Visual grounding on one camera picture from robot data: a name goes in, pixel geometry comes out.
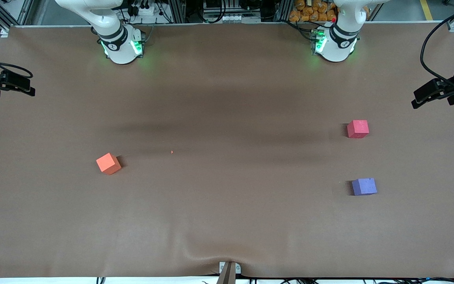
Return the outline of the orange packets pile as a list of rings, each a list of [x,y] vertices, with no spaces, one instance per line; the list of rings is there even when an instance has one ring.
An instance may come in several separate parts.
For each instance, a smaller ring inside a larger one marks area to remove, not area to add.
[[[332,0],[294,0],[290,22],[330,22],[337,17],[339,7]]]

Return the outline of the brown table mat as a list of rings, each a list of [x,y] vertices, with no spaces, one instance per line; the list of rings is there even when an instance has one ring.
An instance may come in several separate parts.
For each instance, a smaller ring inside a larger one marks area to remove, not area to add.
[[[286,24],[157,26],[123,66],[12,28],[36,95],[0,98],[0,277],[454,278],[454,106],[411,107],[434,26],[366,24],[336,64]]]

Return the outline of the white power strip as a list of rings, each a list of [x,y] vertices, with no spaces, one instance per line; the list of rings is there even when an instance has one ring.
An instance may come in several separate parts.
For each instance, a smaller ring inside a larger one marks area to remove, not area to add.
[[[132,3],[128,7],[129,16],[153,16],[155,14],[155,3],[153,2],[139,2]]]

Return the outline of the white terminal block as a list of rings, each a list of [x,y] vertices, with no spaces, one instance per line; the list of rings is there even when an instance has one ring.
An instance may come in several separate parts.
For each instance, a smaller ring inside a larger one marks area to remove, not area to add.
[[[247,15],[225,15],[221,19],[221,23],[230,23],[230,24],[252,24],[260,23],[261,18],[256,16],[247,16]]]

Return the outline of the orange foam block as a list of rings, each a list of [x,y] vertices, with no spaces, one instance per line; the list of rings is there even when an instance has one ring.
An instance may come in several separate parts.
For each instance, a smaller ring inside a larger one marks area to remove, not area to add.
[[[102,157],[99,157],[96,160],[96,164],[99,167],[99,170],[108,176],[118,172],[122,169],[122,166],[116,156],[112,153],[106,153]]]

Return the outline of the purple foam block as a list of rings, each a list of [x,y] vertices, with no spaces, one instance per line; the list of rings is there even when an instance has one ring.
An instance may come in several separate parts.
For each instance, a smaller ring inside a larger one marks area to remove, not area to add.
[[[366,196],[377,193],[374,178],[359,178],[352,181],[352,189],[355,196]]]

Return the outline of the red foam block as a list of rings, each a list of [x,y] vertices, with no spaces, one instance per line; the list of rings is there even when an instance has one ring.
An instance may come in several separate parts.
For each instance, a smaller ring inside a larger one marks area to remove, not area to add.
[[[360,139],[370,134],[370,129],[367,120],[352,120],[346,126],[348,138]]]

